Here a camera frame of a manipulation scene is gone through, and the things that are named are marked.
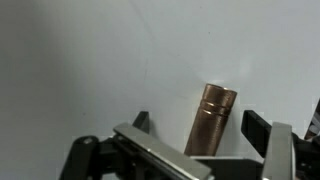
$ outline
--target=white background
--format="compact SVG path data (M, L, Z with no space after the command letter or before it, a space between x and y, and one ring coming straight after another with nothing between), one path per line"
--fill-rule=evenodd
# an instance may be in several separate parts
M218 155L261 161L253 109L303 136L320 96L316 0L0 0L0 179L58 179L72 141L140 110L183 151L205 83L238 92Z

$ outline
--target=copper cylinder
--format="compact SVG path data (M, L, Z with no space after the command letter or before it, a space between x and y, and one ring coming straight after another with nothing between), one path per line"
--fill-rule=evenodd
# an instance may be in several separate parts
M207 84L184 154L214 156L236 99L235 91Z

